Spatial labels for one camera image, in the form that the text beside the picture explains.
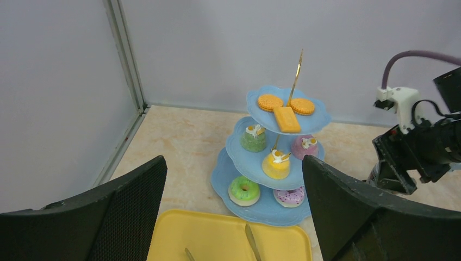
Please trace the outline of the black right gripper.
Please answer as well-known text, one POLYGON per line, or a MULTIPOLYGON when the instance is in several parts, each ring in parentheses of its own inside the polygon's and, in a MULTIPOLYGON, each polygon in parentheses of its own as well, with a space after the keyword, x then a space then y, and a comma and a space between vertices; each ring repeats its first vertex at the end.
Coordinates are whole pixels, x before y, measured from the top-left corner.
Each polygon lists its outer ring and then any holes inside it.
POLYGON ((371 170, 366 183, 392 194, 411 195, 417 190, 409 170, 417 170, 422 183, 436 182, 460 163, 460 68, 433 80, 449 109, 441 112, 433 102, 441 119, 435 123, 422 118, 421 123, 404 135, 394 126, 373 140, 378 163, 371 170))

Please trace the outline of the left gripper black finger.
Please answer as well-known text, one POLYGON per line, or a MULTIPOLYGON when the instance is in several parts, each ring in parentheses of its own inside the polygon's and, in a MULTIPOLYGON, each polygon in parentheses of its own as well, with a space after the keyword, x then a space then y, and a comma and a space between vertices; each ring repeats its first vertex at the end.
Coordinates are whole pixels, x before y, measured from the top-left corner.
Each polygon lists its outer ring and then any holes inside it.
POLYGON ((460 212, 393 195, 313 156, 302 171, 324 260, 460 260, 460 212))
POLYGON ((166 176, 157 156, 39 210, 1 214, 1 260, 146 260, 166 176))

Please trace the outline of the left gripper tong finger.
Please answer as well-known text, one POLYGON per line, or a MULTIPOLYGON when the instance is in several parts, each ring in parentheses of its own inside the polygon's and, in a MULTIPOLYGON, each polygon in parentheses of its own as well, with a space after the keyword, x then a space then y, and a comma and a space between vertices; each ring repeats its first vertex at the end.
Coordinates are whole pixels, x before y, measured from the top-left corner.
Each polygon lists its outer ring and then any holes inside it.
POLYGON ((252 233, 252 230, 251 230, 251 226, 249 223, 245 224, 245 234, 246 234, 246 238, 248 240, 248 243, 253 251, 253 254, 255 256, 255 259, 256 261, 261 261, 261 255, 259 253, 259 250, 258 250, 258 247, 257 247, 257 244, 256 244, 256 240, 254 238, 254 235, 252 233))
POLYGON ((189 250, 187 247, 184 249, 184 251, 185 251, 185 253, 186 253, 186 255, 187 255, 189 261, 195 261, 195 259, 194 259, 193 255, 192 255, 192 253, 190 252, 190 250, 189 250))

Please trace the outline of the yellow serving tray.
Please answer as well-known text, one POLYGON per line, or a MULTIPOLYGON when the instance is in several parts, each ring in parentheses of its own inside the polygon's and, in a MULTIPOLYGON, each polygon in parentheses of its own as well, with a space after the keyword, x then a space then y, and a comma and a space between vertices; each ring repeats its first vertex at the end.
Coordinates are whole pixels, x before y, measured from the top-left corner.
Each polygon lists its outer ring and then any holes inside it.
MULTIPOLYGON (((147 260, 254 260, 238 217, 170 209, 158 216, 147 260)), ((297 226, 250 224, 262 260, 312 260, 310 240, 297 226)))

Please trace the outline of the green glazed donut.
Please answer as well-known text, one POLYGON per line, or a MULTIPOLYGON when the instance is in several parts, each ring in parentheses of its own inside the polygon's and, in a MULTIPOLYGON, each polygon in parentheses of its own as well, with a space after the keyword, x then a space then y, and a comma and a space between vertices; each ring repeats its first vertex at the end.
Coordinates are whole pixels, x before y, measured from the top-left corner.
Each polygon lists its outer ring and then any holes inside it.
POLYGON ((232 180, 228 187, 229 198, 242 207, 254 205, 260 199, 259 185, 244 176, 232 180))

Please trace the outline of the purple donut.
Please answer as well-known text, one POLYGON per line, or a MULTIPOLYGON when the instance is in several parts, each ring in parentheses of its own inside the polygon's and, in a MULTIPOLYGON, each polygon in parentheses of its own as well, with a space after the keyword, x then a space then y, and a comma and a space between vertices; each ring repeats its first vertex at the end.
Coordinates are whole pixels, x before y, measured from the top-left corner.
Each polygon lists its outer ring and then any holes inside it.
POLYGON ((294 190, 277 190, 273 189, 273 196, 275 200, 285 208, 299 207, 306 198, 304 186, 294 190))

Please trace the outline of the yellow cupcake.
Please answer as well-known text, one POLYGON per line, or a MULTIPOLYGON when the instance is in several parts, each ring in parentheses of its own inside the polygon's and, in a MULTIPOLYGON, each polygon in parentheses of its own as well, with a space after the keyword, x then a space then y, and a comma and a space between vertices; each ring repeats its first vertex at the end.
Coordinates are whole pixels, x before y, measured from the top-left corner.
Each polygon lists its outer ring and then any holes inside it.
POLYGON ((261 168, 272 179, 285 179, 290 174, 290 156, 291 153, 285 154, 274 149, 264 158, 261 168))

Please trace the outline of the pink flower donut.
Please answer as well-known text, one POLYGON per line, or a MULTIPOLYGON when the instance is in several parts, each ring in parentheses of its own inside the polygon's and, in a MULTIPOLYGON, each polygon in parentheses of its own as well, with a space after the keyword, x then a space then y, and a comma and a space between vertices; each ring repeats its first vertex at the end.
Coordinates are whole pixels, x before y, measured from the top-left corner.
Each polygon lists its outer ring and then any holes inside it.
POLYGON ((318 156, 319 142, 311 134, 298 136, 291 144, 291 154, 299 160, 305 156, 318 156))

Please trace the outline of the green cupcake with topping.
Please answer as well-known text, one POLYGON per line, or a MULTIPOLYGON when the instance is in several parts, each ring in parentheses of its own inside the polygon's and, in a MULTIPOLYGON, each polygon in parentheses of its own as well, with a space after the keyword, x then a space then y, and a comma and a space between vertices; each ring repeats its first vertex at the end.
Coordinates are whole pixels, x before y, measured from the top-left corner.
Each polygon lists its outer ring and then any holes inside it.
POLYGON ((259 124, 247 126, 240 137, 240 145, 249 152, 263 151, 267 147, 265 128, 259 124))

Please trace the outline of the round orange cookie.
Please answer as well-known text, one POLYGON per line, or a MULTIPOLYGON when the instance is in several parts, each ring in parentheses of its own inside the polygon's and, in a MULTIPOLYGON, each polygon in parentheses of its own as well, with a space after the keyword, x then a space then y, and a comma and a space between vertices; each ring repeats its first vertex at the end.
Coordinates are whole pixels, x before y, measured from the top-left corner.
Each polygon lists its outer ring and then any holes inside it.
POLYGON ((283 106, 283 101, 276 95, 262 94, 257 99, 257 105, 263 111, 273 112, 274 108, 283 106))
POLYGON ((306 98, 293 98, 290 107, 295 114, 309 116, 315 112, 315 104, 306 98))

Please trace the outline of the rectangular yellow biscuit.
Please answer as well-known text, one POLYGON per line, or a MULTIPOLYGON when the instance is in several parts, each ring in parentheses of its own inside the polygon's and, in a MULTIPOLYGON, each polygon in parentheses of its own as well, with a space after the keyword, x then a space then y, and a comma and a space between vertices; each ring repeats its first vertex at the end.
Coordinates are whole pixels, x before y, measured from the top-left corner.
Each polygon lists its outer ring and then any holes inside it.
POLYGON ((301 131, 301 126, 292 107, 275 107, 273 114, 281 132, 299 133, 301 131))

